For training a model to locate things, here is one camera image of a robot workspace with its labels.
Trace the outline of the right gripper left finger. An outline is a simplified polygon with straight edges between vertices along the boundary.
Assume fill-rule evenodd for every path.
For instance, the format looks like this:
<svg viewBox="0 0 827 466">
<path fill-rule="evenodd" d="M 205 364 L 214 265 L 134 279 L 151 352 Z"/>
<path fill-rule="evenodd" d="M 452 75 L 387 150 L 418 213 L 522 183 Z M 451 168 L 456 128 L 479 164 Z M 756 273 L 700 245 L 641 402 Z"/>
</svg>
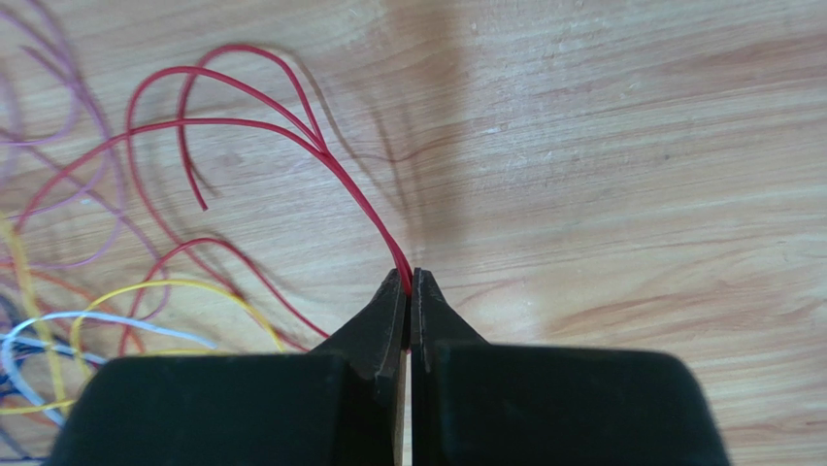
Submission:
<svg viewBox="0 0 827 466">
<path fill-rule="evenodd" d="M 51 465 L 398 465 L 404 281 L 306 353 L 129 356 L 92 378 Z"/>
</svg>

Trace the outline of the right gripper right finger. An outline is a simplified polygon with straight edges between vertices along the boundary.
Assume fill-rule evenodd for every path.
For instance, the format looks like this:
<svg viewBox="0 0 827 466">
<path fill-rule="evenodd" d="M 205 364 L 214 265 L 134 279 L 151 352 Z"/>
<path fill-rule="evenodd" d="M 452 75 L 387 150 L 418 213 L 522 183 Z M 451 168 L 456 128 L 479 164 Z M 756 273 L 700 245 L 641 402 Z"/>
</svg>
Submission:
<svg viewBox="0 0 827 466">
<path fill-rule="evenodd" d="M 417 465 L 726 465 L 703 389 L 656 351 L 497 345 L 417 270 Z"/>
</svg>

